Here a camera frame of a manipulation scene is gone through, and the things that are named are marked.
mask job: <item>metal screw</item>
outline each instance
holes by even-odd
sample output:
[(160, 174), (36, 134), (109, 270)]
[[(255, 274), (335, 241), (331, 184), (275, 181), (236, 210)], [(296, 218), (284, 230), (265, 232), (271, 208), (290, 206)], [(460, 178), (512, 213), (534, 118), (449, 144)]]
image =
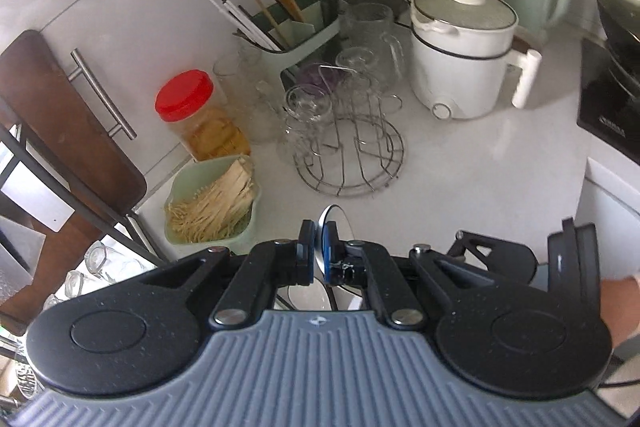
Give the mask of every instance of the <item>metal screw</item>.
[(416, 255), (420, 255), (421, 253), (425, 253), (431, 250), (431, 245), (426, 245), (425, 243), (417, 243), (414, 245), (412, 250), (416, 253)]
[(424, 315), (418, 310), (403, 308), (391, 314), (391, 320), (398, 326), (415, 326), (422, 322)]
[(246, 311), (229, 308), (216, 313), (214, 320), (222, 326), (237, 326), (246, 320)]

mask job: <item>purple object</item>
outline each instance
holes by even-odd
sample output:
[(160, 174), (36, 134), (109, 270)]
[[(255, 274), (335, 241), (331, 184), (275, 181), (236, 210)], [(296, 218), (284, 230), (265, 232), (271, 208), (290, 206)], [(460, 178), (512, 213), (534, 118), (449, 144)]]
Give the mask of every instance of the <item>purple object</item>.
[(324, 92), (331, 93), (344, 78), (344, 71), (330, 69), (327, 62), (310, 62), (302, 66), (296, 73), (296, 84), (299, 86), (316, 86)]

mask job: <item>red lid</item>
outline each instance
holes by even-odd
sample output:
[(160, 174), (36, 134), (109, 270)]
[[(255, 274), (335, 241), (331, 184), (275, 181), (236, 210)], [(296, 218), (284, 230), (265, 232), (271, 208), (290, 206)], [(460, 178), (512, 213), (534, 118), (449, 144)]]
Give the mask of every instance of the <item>red lid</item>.
[(190, 117), (213, 93), (213, 82), (204, 71), (190, 70), (174, 76), (156, 95), (156, 113), (165, 122)]

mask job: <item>metal handle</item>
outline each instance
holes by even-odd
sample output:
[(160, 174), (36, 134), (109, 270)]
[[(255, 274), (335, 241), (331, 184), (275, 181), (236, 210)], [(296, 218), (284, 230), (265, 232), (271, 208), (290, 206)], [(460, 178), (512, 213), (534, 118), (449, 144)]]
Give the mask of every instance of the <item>metal handle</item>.
[(113, 137), (114, 134), (122, 130), (130, 140), (136, 139), (138, 135), (133, 130), (133, 127), (129, 125), (129, 122), (126, 120), (126, 118), (124, 118), (120, 110), (113, 103), (113, 100), (111, 100), (111, 97), (102, 88), (102, 86), (100, 85), (100, 82), (98, 82), (98, 79), (95, 78), (94, 72), (89, 68), (89, 66), (87, 66), (86, 62), (84, 61), (84, 58), (80, 54), (80, 50), (78, 48), (74, 49), (71, 52), (71, 56), (73, 57), (73, 60), (75, 60), (78, 67), (75, 70), (73, 70), (71, 74), (68, 76), (69, 82), (73, 81), (80, 74), (84, 74), (86, 81), (95, 91), (95, 94), (98, 95), (98, 98), (100, 98), (100, 101), (104, 104), (104, 107), (107, 108), (107, 110), (113, 117), (113, 120), (116, 121), (116, 125), (109, 130), (109, 136)]

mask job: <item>black stove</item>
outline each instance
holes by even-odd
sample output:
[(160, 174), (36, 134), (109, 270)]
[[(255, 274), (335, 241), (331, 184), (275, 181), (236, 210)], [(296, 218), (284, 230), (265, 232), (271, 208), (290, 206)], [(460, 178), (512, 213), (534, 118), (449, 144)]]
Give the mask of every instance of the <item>black stove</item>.
[(578, 125), (640, 165), (640, 98), (602, 46), (582, 40)]

